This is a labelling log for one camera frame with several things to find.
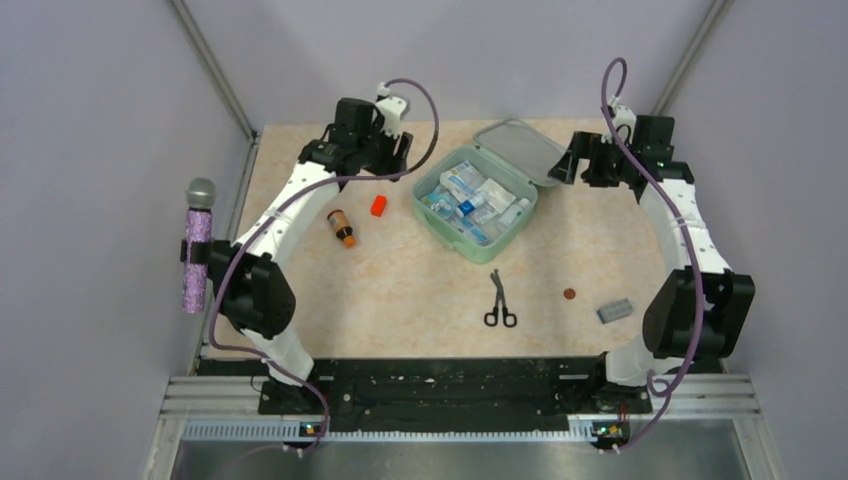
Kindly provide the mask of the blue cotton swab packet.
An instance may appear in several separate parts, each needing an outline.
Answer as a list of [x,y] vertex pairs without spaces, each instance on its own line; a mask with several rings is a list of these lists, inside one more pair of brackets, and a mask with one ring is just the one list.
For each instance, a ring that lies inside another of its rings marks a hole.
[[422,196],[420,202],[442,218],[449,218],[457,207],[457,198],[443,186],[437,186],[433,191]]

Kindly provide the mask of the white gauze packet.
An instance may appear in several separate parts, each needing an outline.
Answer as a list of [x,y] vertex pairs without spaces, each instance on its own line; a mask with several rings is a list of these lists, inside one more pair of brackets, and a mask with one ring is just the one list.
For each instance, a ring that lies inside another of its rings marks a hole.
[[503,213],[516,200],[514,194],[491,178],[484,181],[477,192],[486,192],[488,194],[487,203],[498,213]]

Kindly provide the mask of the blue white bagged packet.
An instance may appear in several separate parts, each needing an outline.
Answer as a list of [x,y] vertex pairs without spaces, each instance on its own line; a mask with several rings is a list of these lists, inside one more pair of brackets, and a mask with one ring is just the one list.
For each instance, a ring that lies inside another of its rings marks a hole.
[[439,175],[439,185],[458,202],[468,200],[487,180],[472,163],[464,161]]

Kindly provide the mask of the mint green medicine case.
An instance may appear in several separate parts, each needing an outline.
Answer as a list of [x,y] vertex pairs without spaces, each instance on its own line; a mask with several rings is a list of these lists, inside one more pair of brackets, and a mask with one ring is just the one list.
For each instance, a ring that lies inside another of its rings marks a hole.
[[475,264],[497,257],[529,222],[549,171],[565,148],[527,123],[487,126],[450,152],[413,187],[418,220]]

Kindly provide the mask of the blue small clear packet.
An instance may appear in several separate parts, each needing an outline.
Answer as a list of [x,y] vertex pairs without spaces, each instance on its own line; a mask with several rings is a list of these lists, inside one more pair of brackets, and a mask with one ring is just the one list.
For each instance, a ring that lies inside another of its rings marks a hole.
[[451,224],[465,239],[478,246],[486,246],[490,243],[488,235],[468,218],[452,218]]

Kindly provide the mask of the white bottle green label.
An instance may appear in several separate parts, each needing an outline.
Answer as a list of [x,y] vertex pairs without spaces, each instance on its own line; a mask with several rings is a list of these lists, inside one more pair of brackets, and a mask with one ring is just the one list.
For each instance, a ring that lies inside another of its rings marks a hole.
[[531,206],[531,201],[522,198],[511,204],[498,218],[497,226],[501,231],[506,231],[526,212]]

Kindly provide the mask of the small blue capped bottle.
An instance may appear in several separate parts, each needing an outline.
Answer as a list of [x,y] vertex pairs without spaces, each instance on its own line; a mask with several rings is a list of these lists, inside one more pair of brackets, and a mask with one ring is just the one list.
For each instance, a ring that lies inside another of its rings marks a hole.
[[487,201],[488,194],[486,192],[476,192],[463,202],[459,203],[455,209],[455,212],[459,217],[466,217],[473,213],[475,210],[479,209],[481,206],[484,206]]

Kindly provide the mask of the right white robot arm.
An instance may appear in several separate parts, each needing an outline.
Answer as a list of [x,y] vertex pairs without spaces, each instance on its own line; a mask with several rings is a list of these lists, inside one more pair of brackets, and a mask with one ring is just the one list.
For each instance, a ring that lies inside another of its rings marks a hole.
[[627,185],[654,229],[668,272],[644,314],[641,335],[605,353],[604,374],[586,385],[589,404],[600,412],[614,411],[626,400],[626,387],[646,385],[650,372],[662,375],[683,364],[697,314],[702,328],[694,358],[729,357],[755,296],[753,278],[734,272],[711,238],[692,170],[673,158],[674,126],[672,117],[638,115],[620,127],[638,167],[611,137],[577,131],[548,172],[567,184]]

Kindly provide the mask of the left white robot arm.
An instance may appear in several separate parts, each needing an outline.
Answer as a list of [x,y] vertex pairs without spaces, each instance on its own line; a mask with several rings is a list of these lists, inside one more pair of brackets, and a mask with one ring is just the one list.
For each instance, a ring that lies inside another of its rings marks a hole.
[[290,178],[256,223],[233,242],[212,248],[209,277],[219,311],[262,356],[271,377],[285,384],[283,401],[297,413],[319,404],[320,386],[308,378],[313,358],[291,322],[294,293],[283,270],[312,221],[351,178],[399,179],[407,169],[412,135],[402,131],[406,99],[385,94],[375,102],[342,98],[326,134],[298,155]]

